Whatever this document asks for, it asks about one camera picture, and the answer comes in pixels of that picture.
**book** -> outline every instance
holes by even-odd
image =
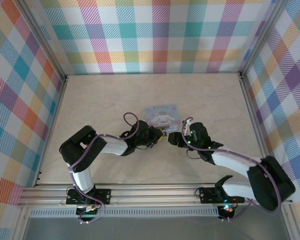
[[[176,132],[179,129],[180,117],[177,105],[157,105],[145,108],[145,121],[155,128],[166,133]]]

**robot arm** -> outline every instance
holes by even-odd
[[[223,144],[211,141],[207,129],[201,122],[187,123],[185,132],[189,132],[189,135],[185,136],[188,144],[184,141],[181,132],[170,133],[168,142],[179,148],[188,148],[190,151],[194,150],[191,146],[197,150],[207,149],[197,151],[202,160],[226,167],[242,176],[238,178],[227,175],[215,184],[215,194],[220,201],[227,201],[230,197],[239,196],[256,200],[268,211],[274,211],[278,207],[275,188],[264,170],[256,163],[262,165],[270,173],[282,201],[295,192],[295,186],[274,157],[251,157],[249,161],[240,157],[240,154],[228,154],[229,149]]]
[[[188,144],[184,141],[181,132],[170,133],[168,141],[172,145],[190,151],[197,148],[197,153],[205,162],[229,168],[241,175],[241,177],[227,175],[215,184],[214,195],[218,196],[219,202],[226,202],[231,197],[244,197],[254,199],[265,209],[274,211],[278,207],[276,190],[259,165],[262,165],[274,179],[282,201],[295,192],[295,186],[274,157],[267,156],[262,159],[253,157],[249,161],[242,159],[239,154],[228,154],[228,149],[223,144],[211,141],[207,129],[201,122],[187,123],[185,130],[189,132],[185,136]],[[89,166],[100,153],[127,156],[138,146],[151,148],[162,137],[161,130],[138,120],[131,126],[130,131],[122,133],[120,137],[103,134],[98,136],[91,126],[85,126],[65,141],[59,152],[68,164],[75,184],[79,188],[77,194],[82,199],[81,203],[94,203],[91,197],[96,196],[96,188],[91,180]]]
[[[70,169],[70,174],[72,174],[76,186],[83,193],[93,197],[95,185],[91,179],[89,166],[100,153],[127,156],[133,153],[138,146],[151,148],[163,135],[161,130],[149,126],[141,120],[132,125],[130,131],[123,132],[120,137],[103,134],[98,137],[96,131],[87,125],[65,141],[59,148],[59,152],[69,168],[74,165]],[[81,198],[84,199],[85,204],[91,202],[91,199],[82,194]]]

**marble surface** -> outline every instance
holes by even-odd
[[[144,120],[145,107],[162,104],[176,104],[181,120],[192,116],[195,122],[202,122],[212,140],[252,157],[261,156],[234,73],[70,76],[39,183],[71,182],[59,147],[83,126],[91,125],[98,134],[118,136],[130,129],[123,120],[125,112]],[[135,122],[132,116],[127,120]],[[100,154],[90,166],[93,181],[214,183],[235,174],[201,159],[189,159],[184,148],[166,140],[126,157]]]

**colorful plaid pattern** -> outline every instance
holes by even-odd
[[[290,0],[248,73],[266,145],[293,180],[300,219],[300,0]]]
[[[31,0],[28,5],[34,9]],[[237,72],[263,0],[40,0],[77,75]],[[43,24],[40,15],[46,14]]]
[[[61,84],[13,0],[0,0],[0,240],[34,180]]]
[[[277,0],[271,0],[271,3],[270,3],[270,5],[269,5],[269,7],[268,7],[266,13],[265,13],[265,15],[263,16],[263,19],[262,19],[262,21],[261,21],[261,23],[260,23],[260,25],[259,25],[257,31],[256,31],[255,34],[254,34],[253,40],[252,40],[252,42],[250,43],[250,46],[249,46],[248,50],[246,51],[246,53],[245,53],[245,55],[244,55],[243,61],[242,61],[242,63],[241,63],[241,66],[240,66],[238,72],[241,72],[241,71],[244,69],[244,67],[245,67],[245,65],[246,65],[246,63],[247,63],[248,57],[250,56],[251,51],[252,51],[252,50],[254,49],[254,47],[256,46],[257,40],[259,39],[259,36],[260,36],[260,34],[262,33],[262,31],[263,31],[263,29],[264,29],[264,27],[265,27],[265,25],[266,25],[266,22],[268,21],[269,17],[271,16],[271,13],[272,13],[272,11],[273,11],[275,5],[276,5],[276,2],[277,2]]]

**metal rod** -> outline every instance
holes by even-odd
[[[250,30],[249,35],[246,38],[245,43],[243,44],[242,48],[241,48],[241,54],[240,57],[237,59],[235,67],[233,68],[234,72],[240,71],[241,70],[241,65],[242,62],[245,59],[245,56],[249,50],[249,47],[252,43],[252,41],[255,39],[256,37],[256,32],[258,31],[260,24],[263,21],[264,16],[266,15],[269,6],[271,5],[272,0],[264,0],[263,3],[260,6],[260,10],[257,14],[257,17],[255,18],[255,21],[252,25],[252,28]]]
[[[66,205],[70,184],[51,184],[25,188],[19,201],[24,208],[73,208]],[[214,184],[96,184],[97,189],[111,189],[111,201],[107,207],[195,207],[223,206],[224,203],[200,203],[195,195],[199,187],[211,188]]]
[[[47,42],[45,35],[42,33],[36,19],[34,18],[31,10],[29,9],[28,5],[24,2],[24,0],[14,0],[16,6],[18,7],[19,11],[21,12],[23,18],[28,23],[33,35],[37,39],[40,47],[46,54],[47,58],[51,62],[51,65],[56,70],[56,73],[60,77],[60,79],[65,80],[66,74],[64,73],[55,53],[51,49],[50,45]]]
[[[41,170],[42,170],[43,162],[45,160],[45,156],[47,155],[47,152],[48,152],[48,149],[49,149],[49,146],[50,146],[52,135],[53,135],[53,132],[54,132],[54,129],[55,129],[55,126],[56,126],[56,123],[57,123],[57,118],[58,118],[58,115],[59,115],[59,111],[60,111],[60,108],[61,108],[62,100],[64,99],[64,95],[65,95],[65,92],[66,92],[67,84],[68,84],[67,81],[62,83],[60,97],[59,97],[58,102],[56,104],[56,109],[55,109],[55,113],[53,115],[53,119],[52,119],[52,122],[51,122],[51,127],[49,129],[49,132],[48,132],[45,144],[44,144],[43,152],[42,152],[41,157],[39,159],[38,167],[35,171],[34,180],[33,180],[33,183],[32,183],[33,187],[35,187],[37,185],[37,181],[38,181],[39,175],[40,175]]]
[[[300,222],[294,206],[282,206],[282,215],[291,240],[300,240]]]
[[[239,82],[240,82],[240,86],[242,89],[242,93],[243,93],[243,97],[244,97],[244,101],[251,119],[251,123],[253,126],[253,130],[256,136],[256,140],[258,142],[261,154],[263,157],[266,157],[267,155],[269,155],[269,151],[267,149],[267,145],[265,143],[265,139],[262,135],[262,131],[260,129],[260,125],[258,122],[258,118],[256,115],[256,112],[254,110],[254,107],[252,105],[252,99],[250,97],[250,95],[248,94],[248,89],[247,86],[245,84],[245,81],[248,81],[247,77],[242,77],[240,74],[238,74],[238,78],[239,78]]]
[[[40,21],[42,21],[43,25],[45,26],[46,31],[49,33],[49,36],[51,38],[51,42],[53,43],[53,46],[55,47],[55,50],[58,52],[58,54],[60,55],[60,57],[63,60],[63,69],[65,71],[66,74],[69,75],[74,75],[75,72],[72,68],[72,65],[69,62],[69,59],[67,58],[67,55],[65,53],[64,48],[62,47],[59,38],[45,12],[45,9],[41,3],[41,0],[31,0],[32,4],[36,10],[36,12],[39,14],[39,19]]]
[[[12,228],[12,233],[10,234],[10,239],[12,240],[20,240],[23,239],[25,234],[27,223],[29,219],[31,210],[27,207],[22,208],[19,211],[19,218],[17,220],[17,224],[15,228]]]
[[[252,51],[246,61],[246,64],[243,67],[243,70],[242,70],[243,76],[246,76],[248,74],[248,71],[250,70],[250,68],[252,67],[254,62],[256,61],[258,54],[260,53],[260,51],[261,51],[262,47],[264,46],[264,44],[266,43],[266,41],[268,40],[281,13],[284,11],[288,1],[289,0],[276,1],[275,6],[273,8],[273,11],[272,11],[269,19],[266,21],[266,23],[263,27],[263,30],[262,30],[258,40],[256,41],[256,44],[255,44],[254,48],[252,49]]]

